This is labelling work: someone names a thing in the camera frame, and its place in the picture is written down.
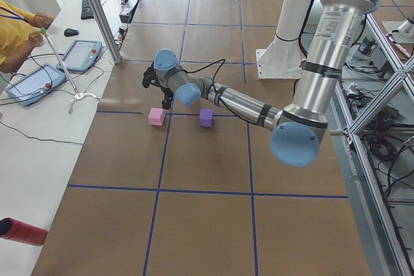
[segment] pink cube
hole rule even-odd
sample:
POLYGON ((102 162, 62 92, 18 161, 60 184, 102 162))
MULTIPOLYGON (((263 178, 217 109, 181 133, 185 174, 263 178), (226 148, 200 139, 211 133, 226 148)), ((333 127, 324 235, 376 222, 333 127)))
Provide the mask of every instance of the pink cube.
POLYGON ((213 125, 213 111, 211 109, 200 109, 200 126, 211 127, 213 125))
POLYGON ((149 124, 161 126, 164 123, 166 113, 164 109, 151 108, 148 116, 149 124))

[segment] black mouse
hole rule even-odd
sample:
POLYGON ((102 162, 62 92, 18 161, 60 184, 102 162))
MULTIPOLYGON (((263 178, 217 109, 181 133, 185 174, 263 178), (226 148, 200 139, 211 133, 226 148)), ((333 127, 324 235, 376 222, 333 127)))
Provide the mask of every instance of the black mouse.
POLYGON ((76 36, 79 34, 79 30, 76 28, 66 28, 63 34, 65 35, 65 37, 76 36))

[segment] yellow shirt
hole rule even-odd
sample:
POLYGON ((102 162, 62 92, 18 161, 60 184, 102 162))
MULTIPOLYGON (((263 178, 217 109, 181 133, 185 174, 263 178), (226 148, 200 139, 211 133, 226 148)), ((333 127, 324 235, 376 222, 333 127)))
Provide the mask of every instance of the yellow shirt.
MULTIPOLYGON (((29 23, 33 23, 35 15, 32 13, 23 11, 2 0, 0 0, 0 7, 16 13, 26 19, 29 23)), ((2 8, 0 8, 0 14, 3 14, 4 16, 14 16, 2 8)), ((0 65, 3 64, 8 56, 17 51, 18 48, 28 40, 28 35, 31 32, 36 31, 29 23, 20 19, 10 19, 8 17, 0 16, 0 65)))

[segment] blue and white device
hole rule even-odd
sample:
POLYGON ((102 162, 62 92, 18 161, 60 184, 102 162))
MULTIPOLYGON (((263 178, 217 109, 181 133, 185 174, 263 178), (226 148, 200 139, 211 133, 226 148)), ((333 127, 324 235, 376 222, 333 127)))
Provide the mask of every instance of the blue and white device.
POLYGON ((66 75, 63 72, 46 63, 9 86, 6 93, 17 103, 29 106, 46 96, 50 90, 61 85, 65 80, 66 75))
MULTIPOLYGON (((62 56, 62 60, 68 70, 85 72, 92 67, 101 49, 100 41, 75 40, 62 56)), ((56 68, 63 70, 60 64, 57 64, 56 68)))

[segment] red cylinder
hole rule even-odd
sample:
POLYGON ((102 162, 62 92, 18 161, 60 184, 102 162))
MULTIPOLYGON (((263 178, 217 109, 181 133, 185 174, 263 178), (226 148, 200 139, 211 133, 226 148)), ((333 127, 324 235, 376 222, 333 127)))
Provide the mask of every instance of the red cylinder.
POLYGON ((48 231, 12 218, 0 221, 0 237, 33 246, 45 243, 48 231))

